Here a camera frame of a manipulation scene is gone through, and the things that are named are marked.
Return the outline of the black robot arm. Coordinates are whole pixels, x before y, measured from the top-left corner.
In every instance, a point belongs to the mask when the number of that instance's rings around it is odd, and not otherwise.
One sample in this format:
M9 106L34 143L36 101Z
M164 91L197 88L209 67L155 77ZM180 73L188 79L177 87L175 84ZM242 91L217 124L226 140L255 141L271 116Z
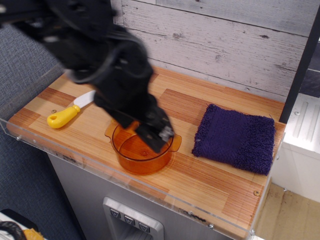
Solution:
M156 153L173 137L167 114L149 93L153 68L144 44L114 23L108 0L3 0L0 22L42 44L94 102Z

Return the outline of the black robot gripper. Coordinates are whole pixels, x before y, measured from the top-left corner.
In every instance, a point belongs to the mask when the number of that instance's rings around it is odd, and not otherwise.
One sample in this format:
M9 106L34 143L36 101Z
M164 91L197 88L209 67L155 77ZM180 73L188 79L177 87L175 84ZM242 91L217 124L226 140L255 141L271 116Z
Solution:
M110 50L95 72L67 73L77 84L92 85L96 91L94 103L124 129L138 122L135 132L155 153L174 137L169 117L149 93L153 69L143 46L120 44Z

